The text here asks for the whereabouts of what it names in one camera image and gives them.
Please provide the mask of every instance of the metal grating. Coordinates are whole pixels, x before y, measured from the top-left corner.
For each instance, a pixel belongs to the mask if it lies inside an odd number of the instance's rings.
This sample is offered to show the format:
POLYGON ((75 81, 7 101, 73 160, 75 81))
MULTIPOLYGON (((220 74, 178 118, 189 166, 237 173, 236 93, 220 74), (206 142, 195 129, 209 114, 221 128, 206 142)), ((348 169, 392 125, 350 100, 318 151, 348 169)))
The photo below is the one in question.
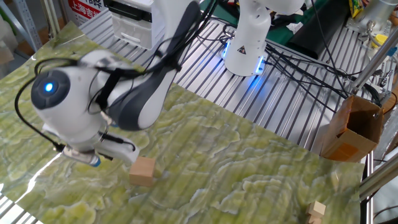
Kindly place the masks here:
POLYGON ((0 224, 43 224, 0 193, 0 224))
MULTIPOLYGON (((222 35, 222 27, 221 22, 211 21, 201 35, 207 39, 216 39, 222 35)), ((93 41, 134 63, 146 65, 152 55, 151 51, 127 44, 115 37, 111 13, 108 11, 103 11, 80 28, 93 41)), ((361 71, 366 65, 364 55, 367 50, 362 47, 358 35, 342 27, 330 44, 336 66, 348 73, 361 71)), ((270 44, 287 55, 303 56, 278 44, 270 44)), ((220 57, 221 49, 223 45, 219 42, 200 39, 194 41, 183 63, 183 69, 177 74, 174 82, 283 138, 314 153, 320 153, 322 140, 317 139, 317 133, 322 135, 333 112, 314 101, 294 81, 273 66, 267 65, 263 75, 252 77, 233 75, 225 69, 220 57)), ((326 53, 321 60, 324 62, 329 60, 326 53)), ((340 88, 336 77, 325 69, 304 62, 296 64, 335 88, 340 88)), ((388 72, 393 66, 395 65, 387 62, 383 67, 388 72)), ((311 81, 290 67, 286 69, 299 80, 311 81)), ((330 108, 337 110, 342 102, 341 98, 330 90, 313 85, 305 86, 330 108)), ((359 94, 365 98, 370 97, 365 92, 359 94)))

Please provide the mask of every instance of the black cable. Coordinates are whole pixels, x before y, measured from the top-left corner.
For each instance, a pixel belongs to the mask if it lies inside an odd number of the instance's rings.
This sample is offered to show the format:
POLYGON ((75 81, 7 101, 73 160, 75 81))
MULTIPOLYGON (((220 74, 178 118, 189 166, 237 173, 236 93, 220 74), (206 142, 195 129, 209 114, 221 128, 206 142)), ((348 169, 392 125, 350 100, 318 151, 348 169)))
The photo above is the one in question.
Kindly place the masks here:
POLYGON ((385 161, 385 160, 382 160, 382 159, 373 159, 374 161, 378 161, 378 162, 387 162, 387 161, 385 161))
MULTIPOLYGON (((276 59, 270 52, 267 52, 267 53, 268 53, 269 56, 275 61, 275 63, 276 63, 277 65, 280 65, 280 66, 281 66, 281 64, 277 61, 277 59, 276 59)), ((321 105, 323 105, 324 107, 328 108, 330 111, 336 113, 335 110, 331 109, 328 105, 326 105, 324 102, 320 101, 316 96, 314 96, 314 95, 310 92, 310 90, 306 89, 306 88, 301 84, 300 80, 294 78, 294 76, 293 76, 292 74, 290 74, 290 73, 286 70, 286 68, 283 67, 283 69, 284 69, 284 72, 285 72, 285 73, 283 73, 283 74, 286 75, 286 76, 288 76, 289 78, 291 78, 293 81, 297 82, 297 84, 298 84, 301 88, 303 88, 304 91, 306 91, 310 96, 312 96, 312 98, 314 98, 315 101, 319 102, 321 105)))
POLYGON ((385 209, 383 209, 383 210, 377 212, 377 213, 373 216, 373 219, 375 219, 375 218, 376 218, 378 215, 380 215, 382 212, 385 212, 385 211, 388 211, 388 210, 391 210, 391 209, 394 209, 394 208, 398 208, 398 205, 392 206, 392 207, 387 207, 387 208, 385 208, 385 209))
POLYGON ((223 35, 221 37, 219 37, 218 39, 207 39, 207 38, 201 37, 200 35, 198 35, 198 38, 200 38, 202 40, 209 40, 209 41, 221 41, 221 40, 229 40, 230 39, 230 37, 225 37, 223 35))
POLYGON ((332 91, 334 91, 335 93, 337 93, 339 96, 343 97, 344 99, 347 98, 344 94, 341 93, 341 90, 337 90, 336 88, 332 87, 331 85, 325 83, 323 80, 317 78, 316 76, 308 73, 307 71, 305 71, 304 69, 296 66, 294 63, 292 63, 289 59, 285 58, 283 56, 282 53, 278 52, 275 48, 271 47, 270 45, 267 45, 267 49, 270 50, 272 53, 275 53, 276 55, 278 55, 283 61, 285 61, 290 67, 296 69, 297 71, 299 71, 301 74, 306 75, 308 77, 310 77, 312 80, 321 83, 322 85, 325 86, 325 88, 329 88, 332 91))
POLYGON ((39 69, 41 66, 45 66, 46 63, 56 62, 56 61, 67 62, 66 65, 63 65, 63 67, 64 66, 76 66, 78 63, 78 60, 70 59, 70 58, 48 58, 45 60, 41 60, 41 61, 37 62, 37 64, 35 65, 35 68, 34 68, 35 76, 40 74, 39 69))
MULTIPOLYGON (((329 47, 328 47, 328 43, 326 43, 325 35, 323 35, 321 20, 319 19, 319 15, 318 15, 317 8, 315 7, 315 3, 314 3, 313 0, 311 0, 311 3, 312 3, 313 10, 314 10, 314 12, 315 12, 315 17, 317 18, 317 21, 318 21, 319 30, 320 30, 320 33, 321 33, 321 36, 322 36, 323 44, 325 44, 326 51, 328 52, 328 55, 329 55, 330 60, 331 60, 331 64, 333 65, 333 69, 334 69, 335 71, 337 71, 337 68, 336 68, 336 65, 335 65, 335 61, 333 60, 333 56, 332 56, 332 54, 331 54, 331 52, 330 52, 330 50, 329 50, 329 47)), ((336 79, 337 79, 337 81, 338 81, 338 83, 339 83, 341 89, 344 91, 346 97, 348 97, 349 94, 347 93, 347 91, 345 91, 344 85, 342 84, 341 80, 339 79, 339 77, 337 77, 336 79)))

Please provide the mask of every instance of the wooden cube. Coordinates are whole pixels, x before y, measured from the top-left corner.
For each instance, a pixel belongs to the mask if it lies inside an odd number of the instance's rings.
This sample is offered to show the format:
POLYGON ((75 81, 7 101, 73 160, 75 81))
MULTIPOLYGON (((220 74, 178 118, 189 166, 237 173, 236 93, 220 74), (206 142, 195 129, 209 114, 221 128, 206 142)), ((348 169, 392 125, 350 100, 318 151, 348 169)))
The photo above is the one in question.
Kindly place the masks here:
POLYGON ((325 214, 326 205, 320 202, 312 202, 306 211, 307 215, 312 215, 316 218, 322 218, 325 214))
POLYGON ((313 215, 309 215, 305 224, 321 224, 322 220, 313 215))
POLYGON ((155 159, 138 157, 130 169, 130 184, 151 187, 154 181, 155 159))

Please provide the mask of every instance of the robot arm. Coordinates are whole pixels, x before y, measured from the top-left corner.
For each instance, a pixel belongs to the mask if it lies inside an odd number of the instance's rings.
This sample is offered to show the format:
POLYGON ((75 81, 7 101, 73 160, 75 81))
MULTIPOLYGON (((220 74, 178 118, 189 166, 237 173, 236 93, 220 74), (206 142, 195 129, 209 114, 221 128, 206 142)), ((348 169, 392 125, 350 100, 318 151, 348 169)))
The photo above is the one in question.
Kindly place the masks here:
MULTIPOLYGON (((196 1, 157 0, 155 2, 166 21, 165 41, 150 67, 173 54, 181 61, 187 48, 176 48, 200 17, 196 1)), ((174 67, 164 66, 143 77, 118 80, 106 98, 106 108, 92 99, 104 90, 111 75, 98 67, 132 70, 112 53, 96 50, 82 57, 77 66, 58 67, 40 74, 33 84, 31 100, 37 114, 44 120, 44 129, 67 143, 63 154, 91 166, 98 166, 96 153, 108 159, 135 162, 139 150, 122 136, 108 133, 108 124, 101 115, 106 113, 119 128, 139 131, 155 123, 159 117, 169 87, 177 74, 174 67)))

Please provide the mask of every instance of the white printer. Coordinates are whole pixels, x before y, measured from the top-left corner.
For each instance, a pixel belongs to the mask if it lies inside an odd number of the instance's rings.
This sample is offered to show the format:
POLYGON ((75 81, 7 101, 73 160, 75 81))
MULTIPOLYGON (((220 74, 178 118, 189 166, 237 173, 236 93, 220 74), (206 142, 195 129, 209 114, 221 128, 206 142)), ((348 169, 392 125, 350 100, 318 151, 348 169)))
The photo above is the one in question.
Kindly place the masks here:
POLYGON ((163 38, 165 24, 154 0, 105 0, 104 5, 121 40, 150 50, 163 38))

